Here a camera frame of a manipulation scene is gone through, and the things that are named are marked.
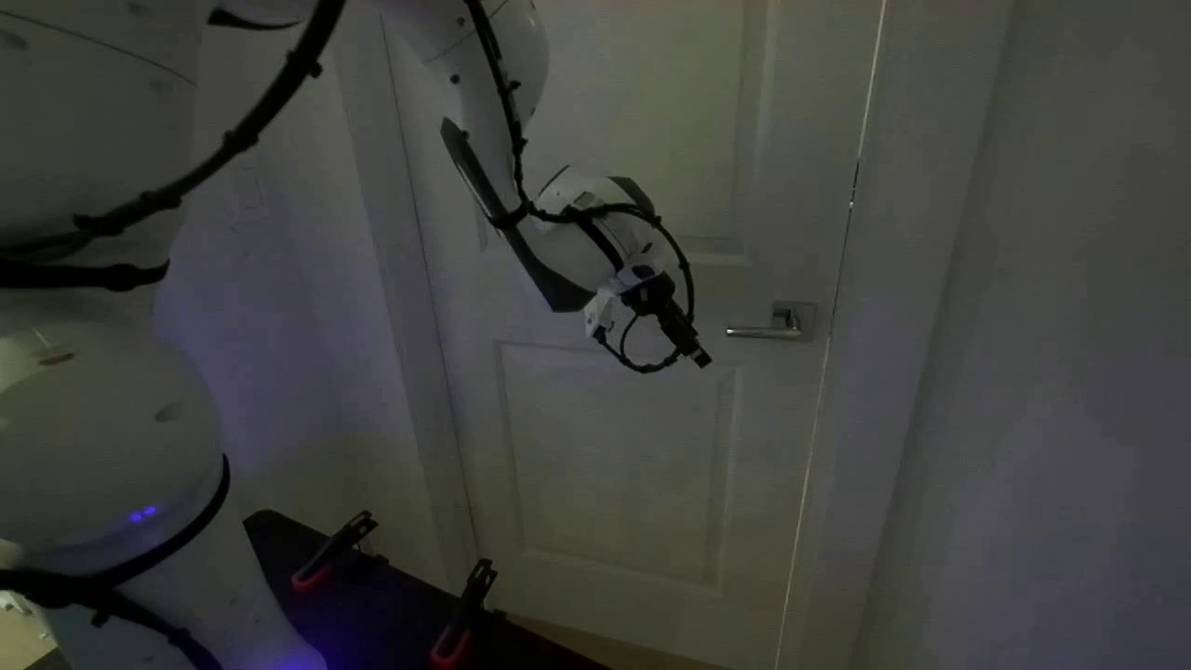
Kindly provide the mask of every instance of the white wall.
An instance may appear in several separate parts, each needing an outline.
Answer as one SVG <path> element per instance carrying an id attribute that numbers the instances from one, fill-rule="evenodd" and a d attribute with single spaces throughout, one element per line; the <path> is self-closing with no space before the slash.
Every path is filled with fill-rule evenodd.
<path id="1" fill-rule="evenodd" d="M 1015 4 L 870 670 L 1191 662 L 1191 4 Z"/>
<path id="2" fill-rule="evenodd" d="M 209 32 L 201 150 L 256 99 L 294 36 Z M 192 198 L 164 322 L 220 403 L 246 509 L 336 527 L 370 507 L 383 521 L 376 547 L 443 581 L 336 83 L 326 64 L 256 151 Z"/>

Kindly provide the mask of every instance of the door frame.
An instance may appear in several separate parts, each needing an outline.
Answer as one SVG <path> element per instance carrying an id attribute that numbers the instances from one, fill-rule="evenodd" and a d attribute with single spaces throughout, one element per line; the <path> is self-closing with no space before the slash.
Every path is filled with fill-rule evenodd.
<path id="1" fill-rule="evenodd" d="M 782 670 L 852 670 L 1015 0 L 887 0 Z"/>
<path id="2" fill-rule="evenodd" d="M 887 0 L 864 179 L 789 564 L 782 670 L 849 670 L 864 644 L 1014 9 L 1015 0 Z M 390 48 L 376 0 L 354 4 L 336 41 L 339 93 L 380 246 L 416 469 L 439 527 L 428 545 L 457 581 L 478 558 L 478 537 Z"/>

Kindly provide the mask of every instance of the door panel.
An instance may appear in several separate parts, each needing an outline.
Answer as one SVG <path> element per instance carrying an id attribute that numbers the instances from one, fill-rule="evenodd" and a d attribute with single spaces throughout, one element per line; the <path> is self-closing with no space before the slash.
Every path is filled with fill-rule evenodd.
<path id="1" fill-rule="evenodd" d="M 826 335 L 721 340 L 834 296 L 876 0 L 543 0 L 529 183 L 634 174 L 689 246 L 716 370 L 634 377 L 552 317 L 439 150 L 449 87 L 390 28 L 480 551 L 512 614 L 774 666 Z"/>

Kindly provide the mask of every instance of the floor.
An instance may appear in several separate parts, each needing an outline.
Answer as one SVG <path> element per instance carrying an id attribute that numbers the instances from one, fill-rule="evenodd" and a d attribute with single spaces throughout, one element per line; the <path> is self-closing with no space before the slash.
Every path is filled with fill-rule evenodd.
<path id="1" fill-rule="evenodd" d="M 694 659 L 674 659 L 663 650 L 634 648 L 620 639 L 607 639 L 607 638 L 592 638 L 592 631 L 578 631 L 578 630 L 561 630 L 561 624 L 547 624 L 547 623 L 534 623 L 534 618 L 512 618 L 512 623 L 568 648 L 568 650 L 579 650 L 609 670 L 718 670 L 718 666 L 705 666 Z"/>

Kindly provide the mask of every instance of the door lever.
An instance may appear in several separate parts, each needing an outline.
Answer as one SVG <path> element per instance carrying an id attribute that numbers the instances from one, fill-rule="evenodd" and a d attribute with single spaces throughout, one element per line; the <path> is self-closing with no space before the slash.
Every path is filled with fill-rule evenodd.
<path id="1" fill-rule="evenodd" d="M 771 342 L 811 342 L 811 305 L 774 300 L 771 322 L 728 322 L 725 340 L 771 340 Z"/>

